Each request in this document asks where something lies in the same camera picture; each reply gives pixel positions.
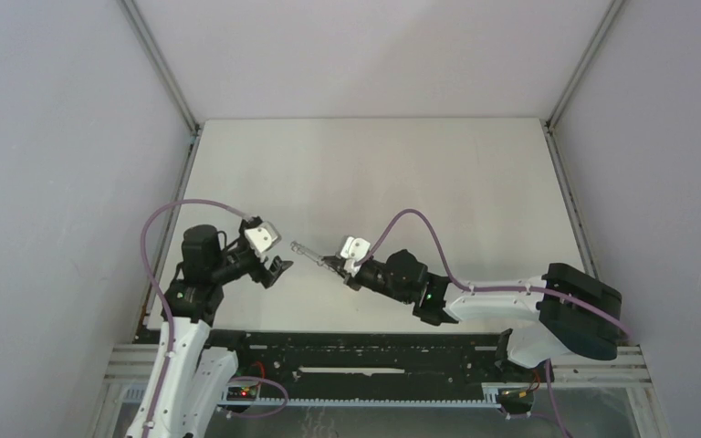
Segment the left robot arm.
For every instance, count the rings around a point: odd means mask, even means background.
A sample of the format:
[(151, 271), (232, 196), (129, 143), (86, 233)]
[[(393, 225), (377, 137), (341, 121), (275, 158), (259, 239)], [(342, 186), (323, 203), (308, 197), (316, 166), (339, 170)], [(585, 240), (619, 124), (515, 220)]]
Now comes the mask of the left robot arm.
[(164, 295), (157, 356), (129, 437), (204, 436), (227, 383), (251, 371), (247, 350), (206, 344), (224, 287), (244, 276), (272, 287), (292, 264), (267, 258), (281, 236), (259, 217), (242, 220), (232, 244), (223, 237), (210, 224), (183, 234), (182, 260)]

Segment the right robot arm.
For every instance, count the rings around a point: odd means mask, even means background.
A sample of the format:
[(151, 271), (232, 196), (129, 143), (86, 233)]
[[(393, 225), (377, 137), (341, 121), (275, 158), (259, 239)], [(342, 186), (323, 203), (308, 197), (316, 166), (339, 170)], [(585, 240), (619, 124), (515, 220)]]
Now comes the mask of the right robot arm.
[(589, 360), (614, 360), (625, 331), (619, 327), (622, 295), (577, 268), (553, 263), (541, 276), (457, 286), (431, 273), (401, 250), (384, 262), (321, 255), (319, 266), (353, 289), (369, 289), (413, 308), (422, 322), (440, 326), (480, 319), (513, 319), (524, 328), (506, 328), (494, 358), (497, 375), (518, 381), (546, 360), (573, 353)]

